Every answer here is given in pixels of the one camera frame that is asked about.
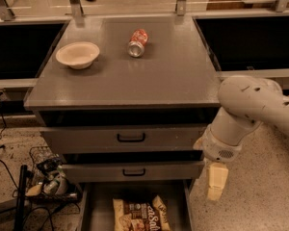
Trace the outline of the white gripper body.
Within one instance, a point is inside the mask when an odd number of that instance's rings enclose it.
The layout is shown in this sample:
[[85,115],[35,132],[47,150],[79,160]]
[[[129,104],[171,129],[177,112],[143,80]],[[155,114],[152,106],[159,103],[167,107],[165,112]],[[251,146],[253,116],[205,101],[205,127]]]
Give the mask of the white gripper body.
[[208,125],[204,133],[193,145],[194,150],[201,150],[206,159],[212,162],[228,163],[232,162],[241,152],[242,144],[237,145],[220,141],[211,131]]

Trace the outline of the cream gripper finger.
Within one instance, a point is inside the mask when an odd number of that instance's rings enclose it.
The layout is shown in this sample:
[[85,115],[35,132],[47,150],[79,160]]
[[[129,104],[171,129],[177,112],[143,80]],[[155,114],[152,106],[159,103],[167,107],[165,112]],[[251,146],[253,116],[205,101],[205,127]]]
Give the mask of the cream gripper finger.
[[218,201],[225,187],[228,177],[228,168],[224,163],[209,163],[207,166],[207,198],[212,201]]

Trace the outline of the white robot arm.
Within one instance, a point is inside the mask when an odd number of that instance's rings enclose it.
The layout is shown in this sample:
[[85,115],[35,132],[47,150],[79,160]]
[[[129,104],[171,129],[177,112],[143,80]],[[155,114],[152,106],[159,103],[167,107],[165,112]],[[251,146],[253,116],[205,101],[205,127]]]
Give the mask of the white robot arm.
[[228,177],[226,164],[238,156],[248,134],[266,123],[289,137],[289,95],[277,82],[234,75],[222,81],[218,100],[218,113],[194,144],[206,158],[207,198],[213,201],[221,198]]

